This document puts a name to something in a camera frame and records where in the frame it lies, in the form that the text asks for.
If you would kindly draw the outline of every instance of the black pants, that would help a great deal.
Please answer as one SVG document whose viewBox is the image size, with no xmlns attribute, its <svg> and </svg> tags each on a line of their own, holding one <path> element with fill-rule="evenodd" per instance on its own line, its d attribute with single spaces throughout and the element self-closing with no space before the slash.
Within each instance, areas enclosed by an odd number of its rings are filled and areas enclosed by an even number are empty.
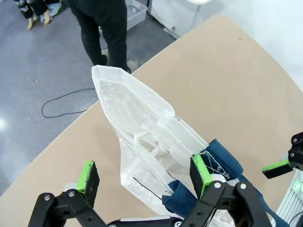
<svg viewBox="0 0 303 227">
<path fill-rule="evenodd" d="M 100 26 L 107 43 L 110 65 L 127 70 L 125 0 L 67 0 L 67 5 L 79 22 L 84 49 L 93 65 L 107 63 L 106 56 L 101 54 Z"/>
<path fill-rule="evenodd" d="M 26 19 L 34 16 L 33 11 L 37 16 L 44 14 L 48 8 L 43 0 L 14 0 L 21 13 Z"/>
</svg>

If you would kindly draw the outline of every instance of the white vent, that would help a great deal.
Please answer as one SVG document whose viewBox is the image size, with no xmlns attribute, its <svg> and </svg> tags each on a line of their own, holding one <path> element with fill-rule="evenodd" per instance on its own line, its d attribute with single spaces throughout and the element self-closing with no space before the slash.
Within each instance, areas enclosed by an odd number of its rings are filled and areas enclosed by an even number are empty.
<svg viewBox="0 0 303 227">
<path fill-rule="evenodd" d="M 283 220 L 285 220 L 287 223 L 289 223 L 292 218 L 299 212 L 303 211 L 303 201 L 299 197 L 297 193 L 293 190 L 293 185 L 296 181 L 296 179 L 301 180 L 301 174 L 302 172 L 300 170 L 296 170 L 293 180 L 291 184 L 289 185 L 289 188 L 285 194 L 285 197 L 283 198 L 276 214 L 281 217 Z M 299 218 L 301 215 L 298 215 L 295 220 L 292 221 L 290 227 L 295 227 Z M 272 226 L 276 226 L 275 220 L 271 220 Z"/>
</svg>

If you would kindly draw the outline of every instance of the patterned pants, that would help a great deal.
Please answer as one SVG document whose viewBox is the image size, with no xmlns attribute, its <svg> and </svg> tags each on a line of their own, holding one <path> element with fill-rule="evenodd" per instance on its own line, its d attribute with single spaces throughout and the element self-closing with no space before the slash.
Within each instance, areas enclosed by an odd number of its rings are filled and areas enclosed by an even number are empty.
<svg viewBox="0 0 303 227">
<path fill-rule="evenodd" d="M 60 0 L 14 0 L 21 13 L 26 19 L 32 18 L 34 13 L 37 16 L 44 14 L 48 8 L 47 4 L 58 3 Z"/>
</svg>

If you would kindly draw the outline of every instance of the polished floor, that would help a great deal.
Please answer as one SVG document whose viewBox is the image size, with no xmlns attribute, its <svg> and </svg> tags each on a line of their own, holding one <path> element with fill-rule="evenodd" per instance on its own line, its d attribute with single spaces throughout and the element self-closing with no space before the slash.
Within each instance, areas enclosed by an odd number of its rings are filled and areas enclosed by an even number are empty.
<svg viewBox="0 0 303 227">
<path fill-rule="evenodd" d="M 47 26 L 26 30 L 12 0 L 0 4 L 0 195 L 79 114 L 46 119 L 49 99 L 93 87 L 91 62 L 70 10 Z M 128 32 L 128 57 L 143 64 L 175 39 L 149 17 Z M 80 92 L 45 108 L 58 115 L 89 108 L 94 91 Z"/>
</svg>

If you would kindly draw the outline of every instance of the person's foot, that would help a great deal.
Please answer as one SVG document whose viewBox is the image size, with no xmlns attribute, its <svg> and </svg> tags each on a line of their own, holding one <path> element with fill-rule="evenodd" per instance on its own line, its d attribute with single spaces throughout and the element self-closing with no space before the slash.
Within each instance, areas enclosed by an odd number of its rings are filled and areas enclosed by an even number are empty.
<svg viewBox="0 0 303 227">
<path fill-rule="evenodd" d="M 127 72 L 129 74 L 132 74 L 139 68 L 139 62 L 136 60 L 128 60 L 127 67 L 128 67 Z"/>
<path fill-rule="evenodd" d="M 28 29 L 28 30 L 32 29 L 33 25 L 34 25 L 34 20 L 33 20 L 33 18 L 28 19 L 28 26 L 27 26 L 27 29 Z"/>
<path fill-rule="evenodd" d="M 44 13 L 44 25 L 47 25 L 51 22 L 51 15 L 49 14 L 49 10 Z"/>
<path fill-rule="evenodd" d="M 108 49 L 105 48 L 105 49 L 101 50 L 101 54 L 105 55 L 107 57 L 106 66 L 109 66 L 109 52 L 108 52 Z"/>
</svg>

